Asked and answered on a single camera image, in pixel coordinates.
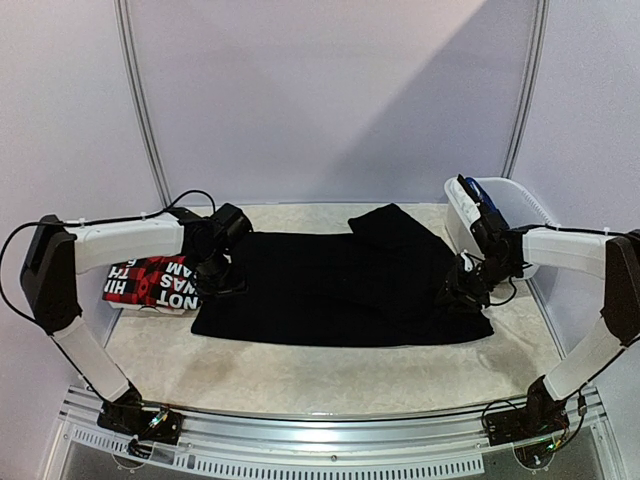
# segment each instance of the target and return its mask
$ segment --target ventilation grille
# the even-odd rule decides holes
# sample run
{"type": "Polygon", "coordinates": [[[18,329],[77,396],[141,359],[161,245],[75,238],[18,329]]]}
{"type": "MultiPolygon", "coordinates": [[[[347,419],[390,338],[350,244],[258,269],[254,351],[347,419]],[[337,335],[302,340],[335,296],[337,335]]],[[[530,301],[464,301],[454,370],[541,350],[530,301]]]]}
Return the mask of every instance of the ventilation grille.
{"type": "MultiPolygon", "coordinates": [[[[98,450],[128,457],[127,442],[110,433],[75,426],[73,440],[98,450]]],[[[484,473],[482,455],[453,460],[412,463],[410,466],[287,467],[212,459],[204,455],[177,453],[171,468],[231,480],[421,480],[463,478],[484,473]]]]}

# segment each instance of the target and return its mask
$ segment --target black t-shirt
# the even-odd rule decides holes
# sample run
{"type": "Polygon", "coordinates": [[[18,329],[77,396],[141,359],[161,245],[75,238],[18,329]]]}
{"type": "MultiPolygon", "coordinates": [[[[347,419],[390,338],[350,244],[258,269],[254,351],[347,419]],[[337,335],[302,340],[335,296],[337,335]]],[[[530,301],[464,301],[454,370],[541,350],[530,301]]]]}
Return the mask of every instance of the black t-shirt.
{"type": "Polygon", "coordinates": [[[341,347],[451,344],[493,333],[480,313],[434,305],[454,254],[397,205],[349,226],[353,233],[340,235],[247,234],[231,257],[245,269],[248,291],[205,301],[191,331],[341,347]]]}

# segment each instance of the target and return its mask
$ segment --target laundry basket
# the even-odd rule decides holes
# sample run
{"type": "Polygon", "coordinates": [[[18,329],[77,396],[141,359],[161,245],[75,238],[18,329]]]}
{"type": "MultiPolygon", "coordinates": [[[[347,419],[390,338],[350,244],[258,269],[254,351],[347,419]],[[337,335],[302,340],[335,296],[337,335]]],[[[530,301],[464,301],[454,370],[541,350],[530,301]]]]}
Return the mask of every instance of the laundry basket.
{"type": "MultiPolygon", "coordinates": [[[[475,180],[489,194],[510,227],[554,223],[551,216],[534,196],[519,183],[499,177],[476,178],[475,180]]],[[[444,191],[449,199],[446,218],[447,232],[457,252],[467,250],[473,255],[482,257],[482,253],[471,234],[471,225],[463,214],[464,205],[458,201],[458,196],[453,189],[456,182],[456,178],[450,178],[444,184],[444,191]]],[[[537,271],[537,266],[527,268],[522,280],[533,277],[537,271]]]]}

